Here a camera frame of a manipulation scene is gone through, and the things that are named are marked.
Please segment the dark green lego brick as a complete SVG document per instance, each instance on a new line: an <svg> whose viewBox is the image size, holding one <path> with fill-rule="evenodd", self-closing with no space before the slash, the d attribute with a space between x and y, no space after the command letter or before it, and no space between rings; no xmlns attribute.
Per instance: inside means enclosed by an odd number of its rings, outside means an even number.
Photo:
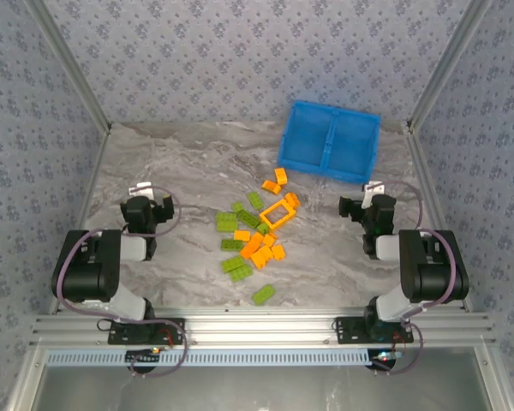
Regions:
<svg viewBox="0 0 514 411"><path fill-rule="evenodd" d="M249 228L256 229L260 225L260 218L246 210L240 210L236 214L236 217L241 223L247 225Z"/></svg>

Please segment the blue two-compartment plastic bin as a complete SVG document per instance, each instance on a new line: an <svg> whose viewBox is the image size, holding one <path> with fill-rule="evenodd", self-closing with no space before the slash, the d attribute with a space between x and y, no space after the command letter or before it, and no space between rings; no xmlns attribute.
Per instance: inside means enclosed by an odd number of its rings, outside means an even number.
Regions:
<svg viewBox="0 0 514 411"><path fill-rule="evenodd" d="M297 100L282 134L278 165L363 184L373 174L381 117Z"/></svg>

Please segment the grey metal lower panel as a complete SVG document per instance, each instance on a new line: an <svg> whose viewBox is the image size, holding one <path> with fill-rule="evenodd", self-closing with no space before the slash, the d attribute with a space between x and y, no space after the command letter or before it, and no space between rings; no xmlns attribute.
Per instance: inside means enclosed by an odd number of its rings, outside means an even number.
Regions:
<svg viewBox="0 0 514 411"><path fill-rule="evenodd" d="M112 349L35 350L7 411L514 411L514 393L494 349L410 350L400 375L343 366L342 352L295 366L241 366L236 352L200 350L194 363L158 378L134 378Z"/></svg>

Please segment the aluminium table side rail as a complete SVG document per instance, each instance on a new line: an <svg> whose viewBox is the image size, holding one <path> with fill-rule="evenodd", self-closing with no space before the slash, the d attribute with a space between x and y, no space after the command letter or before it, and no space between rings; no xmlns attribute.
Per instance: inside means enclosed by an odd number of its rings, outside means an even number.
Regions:
<svg viewBox="0 0 514 411"><path fill-rule="evenodd" d="M102 163L102 159L104 156L107 140L109 136L111 135L111 125L109 124L108 127L105 129L102 135L102 140L99 144L99 149L96 154L96 158L93 162L93 167L91 169L90 175L87 180L87 184L85 186L85 193L84 197L81 203L80 211L78 212L75 228L76 229L83 229L85 227L85 222L88 214L88 210L91 205L91 199L93 197L93 190L95 188L96 181L98 179L99 169Z"/></svg>
<svg viewBox="0 0 514 411"><path fill-rule="evenodd" d="M418 221L419 204L422 206L422 228L451 229L448 226L445 215L439 204L439 197L433 186L433 178L427 166L421 143L410 127L403 125L403 137L409 153L410 171L404 174L403 179L414 188L406 188L405 191L415 203L415 209L409 213L410 228L414 228Z"/></svg>

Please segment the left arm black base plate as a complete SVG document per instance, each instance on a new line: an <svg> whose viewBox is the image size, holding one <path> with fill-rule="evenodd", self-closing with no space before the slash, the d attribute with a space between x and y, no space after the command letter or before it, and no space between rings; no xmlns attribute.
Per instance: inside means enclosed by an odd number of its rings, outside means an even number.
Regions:
<svg viewBox="0 0 514 411"><path fill-rule="evenodd" d="M112 322L108 331L110 345L182 345L181 332L172 325Z"/></svg>

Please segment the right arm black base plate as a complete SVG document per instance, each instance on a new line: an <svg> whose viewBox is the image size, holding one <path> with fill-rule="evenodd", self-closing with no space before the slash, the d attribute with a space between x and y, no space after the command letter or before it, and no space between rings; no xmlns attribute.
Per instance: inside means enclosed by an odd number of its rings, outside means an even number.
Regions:
<svg viewBox="0 0 514 411"><path fill-rule="evenodd" d="M336 317L332 328L339 344L412 343L414 335L399 323L367 321L363 317Z"/></svg>

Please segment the aluminium mounting rail beam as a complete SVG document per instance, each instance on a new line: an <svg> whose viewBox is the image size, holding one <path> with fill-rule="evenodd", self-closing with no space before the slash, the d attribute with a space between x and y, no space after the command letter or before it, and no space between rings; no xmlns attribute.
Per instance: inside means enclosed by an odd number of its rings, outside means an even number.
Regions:
<svg viewBox="0 0 514 411"><path fill-rule="evenodd" d="M158 308L164 318L183 318L196 348L325 348L337 343L333 320L360 317L360 307L185 307ZM412 318L428 348L494 345L498 338L485 313L458 304L435 307ZM66 309L37 317L29 338L47 348L104 348L107 336L94 317Z"/></svg>

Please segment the aluminium frame post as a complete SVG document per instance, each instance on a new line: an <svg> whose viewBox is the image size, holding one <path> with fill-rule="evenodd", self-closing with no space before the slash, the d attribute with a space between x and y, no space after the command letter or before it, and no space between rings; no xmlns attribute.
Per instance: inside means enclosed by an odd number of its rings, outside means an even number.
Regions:
<svg viewBox="0 0 514 411"><path fill-rule="evenodd" d="M23 0L23 2L61 63L94 124L102 133L107 134L110 123L44 0Z"/></svg>
<svg viewBox="0 0 514 411"><path fill-rule="evenodd" d="M493 0L469 1L408 120L413 135L418 134L492 3Z"/></svg>

